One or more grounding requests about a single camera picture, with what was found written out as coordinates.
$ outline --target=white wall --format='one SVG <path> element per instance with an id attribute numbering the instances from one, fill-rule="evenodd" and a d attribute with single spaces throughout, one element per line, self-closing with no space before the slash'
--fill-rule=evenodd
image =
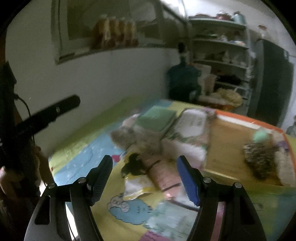
<path id="1" fill-rule="evenodd" d="M 246 17 L 252 41 L 260 37 L 258 25 L 264 25 L 268 28 L 267 40 L 296 56 L 292 38 L 277 16 L 261 0 L 184 0 L 184 3 L 188 15 L 205 13 L 215 16 L 220 11 L 229 14 L 240 11 Z"/>
<path id="2" fill-rule="evenodd" d="M 165 97 L 165 72 L 178 62 L 176 50 L 109 51 L 56 65 L 50 21 L 51 1 L 32 0 L 9 25 L 6 38 L 16 93 L 32 113 L 74 93 L 81 98 L 78 109 L 36 135 L 45 153 L 125 96 Z M 28 116 L 21 103 L 17 108 L 23 118 Z"/>

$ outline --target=green pillow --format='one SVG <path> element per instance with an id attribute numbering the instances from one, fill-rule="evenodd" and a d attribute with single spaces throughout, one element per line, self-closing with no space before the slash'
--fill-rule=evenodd
<path id="1" fill-rule="evenodd" d="M 173 119 L 176 118 L 176 113 L 175 110 L 153 106 L 144 115 L 137 119 L 136 125 L 148 130 L 161 132 Z"/>

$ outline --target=wooden board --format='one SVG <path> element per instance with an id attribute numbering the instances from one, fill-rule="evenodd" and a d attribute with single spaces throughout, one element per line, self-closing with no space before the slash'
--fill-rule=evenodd
<path id="1" fill-rule="evenodd" d="M 204 171 L 215 175 L 221 174 L 233 182 L 239 180 L 242 183 L 247 181 L 282 186 L 275 170 L 269 178 L 260 181 L 254 177 L 251 168 L 244 160 L 243 145 L 252 141 L 255 131 L 218 118 L 213 120 Z"/>

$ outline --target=cartoon print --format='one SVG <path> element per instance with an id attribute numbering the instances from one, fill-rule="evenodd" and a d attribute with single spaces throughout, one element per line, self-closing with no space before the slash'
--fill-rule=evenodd
<path id="1" fill-rule="evenodd" d="M 118 220 L 125 223 L 140 225 L 150 218 L 151 207 L 140 199 L 122 200 L 123 193 L 111 198 L 107 204 L 108 211 Z"/>
<path id="2" fill-rule="evenodd" d="M 254 208 L 256 211 L 262 211 L 263 210 L 263 204 L 262 203 L 253 203 Z"/>
<path id="3" fill-rule="evenodd" d="M 111 157 L 112 157 L 112 160 L 114 162 L 119 162 L 120 161 L 120 155 L 112 155 Z"/>

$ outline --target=blue gripper pad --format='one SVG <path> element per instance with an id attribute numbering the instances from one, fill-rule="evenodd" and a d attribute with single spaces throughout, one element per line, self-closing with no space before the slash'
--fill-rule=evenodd
<path id="1" fill-rule="evenodd" d="M 185 156 L 178 157 L 177 169 L 189 200 L 193 202 L 195 206 L 199 206 L 200 199 L 198 197 L 198 186 L 192 177 L 194 170 L 186 160 Z"/>

